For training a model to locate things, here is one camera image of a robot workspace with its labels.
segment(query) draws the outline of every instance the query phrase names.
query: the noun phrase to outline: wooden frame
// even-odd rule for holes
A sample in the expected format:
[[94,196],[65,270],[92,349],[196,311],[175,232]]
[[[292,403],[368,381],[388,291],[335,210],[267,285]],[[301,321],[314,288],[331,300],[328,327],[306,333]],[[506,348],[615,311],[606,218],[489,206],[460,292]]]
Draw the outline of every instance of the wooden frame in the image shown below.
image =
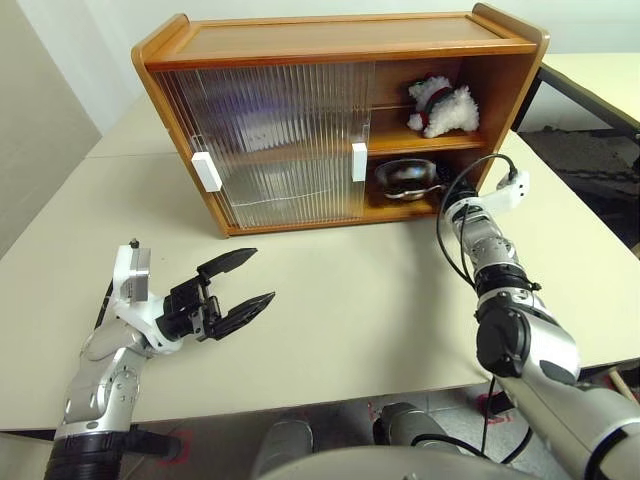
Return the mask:
[[[176,15],[132,50],[135,68],[189,174],[224,235],[398,221],[436,213],[437,204],[389,203],[366,184],[362,218],[239,228],[220,193],[207,193],[191,165],[192,151],[153,73],[194,68],[375,62],[369,159],[429,155],[463,168],[499,149],[548,44],[548,34],[492,7],[472,12],[358,15],[190,22]],[[470,86],[480,107],[478,132],[425,139],[404,123],[412,104],[406,85],[427,72]],[[472,173],[481,182],[490,165]]]

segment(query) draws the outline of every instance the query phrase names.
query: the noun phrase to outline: stuffed animal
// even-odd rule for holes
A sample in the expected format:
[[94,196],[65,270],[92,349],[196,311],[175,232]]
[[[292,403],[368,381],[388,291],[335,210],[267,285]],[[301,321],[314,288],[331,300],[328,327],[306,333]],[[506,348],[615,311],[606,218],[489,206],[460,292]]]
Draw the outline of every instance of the stuffed animal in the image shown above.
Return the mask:
[[416,101],[416,113],[409,117],[411,130],[423,130],[427,138],[461,128],[466,132],[478,129],[478,106],[471,98],[469,87],[451,87],[449,79],[436,76],[409,87],[409,95]]

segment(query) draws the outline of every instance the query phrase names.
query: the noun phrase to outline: white wall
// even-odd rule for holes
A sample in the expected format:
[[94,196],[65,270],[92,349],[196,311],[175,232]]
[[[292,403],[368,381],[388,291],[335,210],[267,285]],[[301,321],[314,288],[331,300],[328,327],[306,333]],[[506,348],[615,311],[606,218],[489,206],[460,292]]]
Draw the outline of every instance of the white wall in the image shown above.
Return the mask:
[[[175,13],[185,12],[193,19],[215,19],[459,11],[470,10],[475,3],[471,0],[18,2],[102,132],[107,131],[143,91],[131,65],[131,46]],[[551,52],[640,51],[638,0],[493,0],[489,3],[549,30]],[[557,105],[557,101],[551,98],[547,106],[553,105]],[[583,117],[583,121],[586,118],[587,123],[593,122],[588,115],[576,115]]]

